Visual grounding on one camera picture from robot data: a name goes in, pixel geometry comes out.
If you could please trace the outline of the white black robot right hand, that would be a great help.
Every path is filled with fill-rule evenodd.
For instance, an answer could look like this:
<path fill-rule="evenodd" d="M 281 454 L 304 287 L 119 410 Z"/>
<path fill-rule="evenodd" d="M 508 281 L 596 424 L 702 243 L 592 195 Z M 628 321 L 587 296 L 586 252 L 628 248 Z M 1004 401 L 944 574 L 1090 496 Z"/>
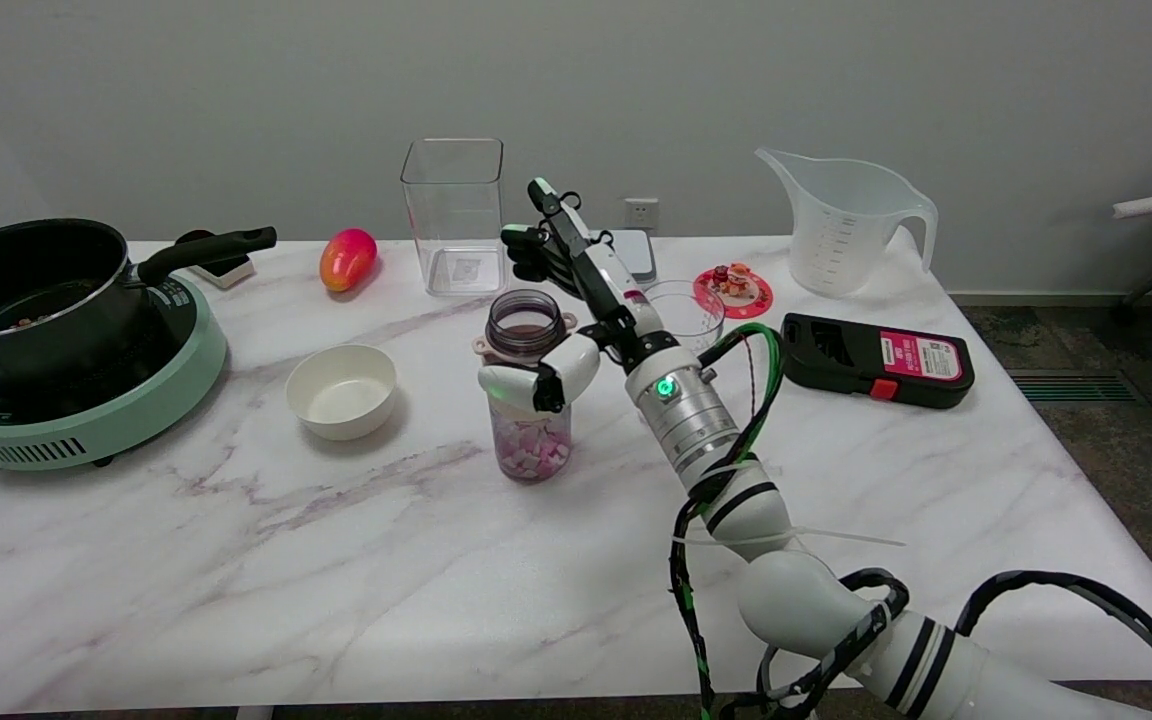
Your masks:
<path fill-rule="evenodd" d="M 539 223 L 500 232 L 515 274 L 550 281 L 584 302 L 591 324 L 532 365 L 495 364 L 477 373 L 488 397 L 535 414 L 558 414 L 584 393 L 602 356 L 626 372 L 626 392 L 645 416 L 698 414 L 708 388 L 696 356 L 664 328 L 658 311 L 611 242 L 591 232 L 573 194 L 532 179 L 526 196 Z"/>

